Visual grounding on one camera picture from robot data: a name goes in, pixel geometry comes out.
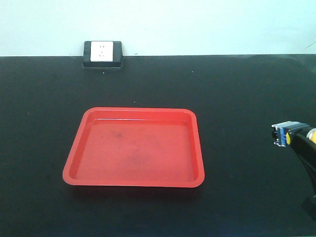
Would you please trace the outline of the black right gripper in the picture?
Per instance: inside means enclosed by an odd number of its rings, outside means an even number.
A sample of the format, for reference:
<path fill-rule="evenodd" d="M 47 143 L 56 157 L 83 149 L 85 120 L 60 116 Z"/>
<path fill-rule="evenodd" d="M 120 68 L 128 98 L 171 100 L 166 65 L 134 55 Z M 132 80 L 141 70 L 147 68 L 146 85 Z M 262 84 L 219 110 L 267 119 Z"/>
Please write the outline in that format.
<path fill-rule="evenodd" d="M 299 157 L 309 174 L 316 177 L 316 144 L 307 139 L 303 139 L 302 135 L 294 137 L 294 141 L 290 145 L 292 150 Z M 315 200 L 306 197 L 301 204 L 301 208 L 313 220 L 316 220 L 316 203 Z"/>

